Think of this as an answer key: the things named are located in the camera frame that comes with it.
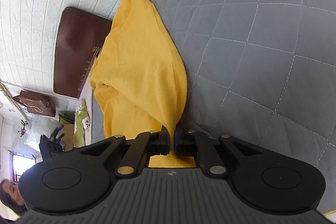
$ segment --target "gray quilted mattress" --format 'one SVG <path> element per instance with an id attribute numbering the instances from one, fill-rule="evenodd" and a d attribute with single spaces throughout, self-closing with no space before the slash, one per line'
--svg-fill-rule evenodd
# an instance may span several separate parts
<path id="1" fill-rule="evenodd" d="M 336 0 L 151 0 L 183 59 L 185 129 L 316 166 L 336 209 Z"/>

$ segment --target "window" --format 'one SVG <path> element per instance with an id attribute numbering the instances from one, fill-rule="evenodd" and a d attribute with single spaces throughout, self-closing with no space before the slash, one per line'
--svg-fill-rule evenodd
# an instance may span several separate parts
<path id="1" fill-rule="evenodd" d="M 13 155 L 13 180 L 18 182 L 22 174 L 35 165 L 35 160 L 21 155 Z"/>

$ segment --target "person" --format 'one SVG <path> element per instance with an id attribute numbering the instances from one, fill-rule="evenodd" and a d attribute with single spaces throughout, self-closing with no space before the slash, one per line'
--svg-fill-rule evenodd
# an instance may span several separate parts
<path id="1" fill-rule="evenodd" d="M 27 207 L 22 196 L 19 193 L 17 183 L 4 179 L 0 183 L 0 201 L 12 209 L 18 216 L 22 216 Z"/>

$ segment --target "green towel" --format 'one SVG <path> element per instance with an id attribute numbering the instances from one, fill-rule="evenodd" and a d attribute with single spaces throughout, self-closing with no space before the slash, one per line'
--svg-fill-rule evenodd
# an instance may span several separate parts
<path id="1" fill-rule="evenodd" d="M 89 114 L 86 111 L 86 103 L 85 100 L 82 99 L 79 110 L 75 113 L 76 132 L 73 135 L 73 145 L 75 148 L 85 146 L 85 129 L 83 126 L 83 120 L 88 119 Z"/>

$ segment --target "brown headboard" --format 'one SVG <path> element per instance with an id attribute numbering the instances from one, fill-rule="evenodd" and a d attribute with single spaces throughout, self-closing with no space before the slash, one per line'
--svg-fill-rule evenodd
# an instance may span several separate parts
<path id="1" fill-rule="evenodd" d="M 80 9 L 64 9 L 56 39 L 55 93 L 79 98 L 111 25 L 111 21 Z"/>

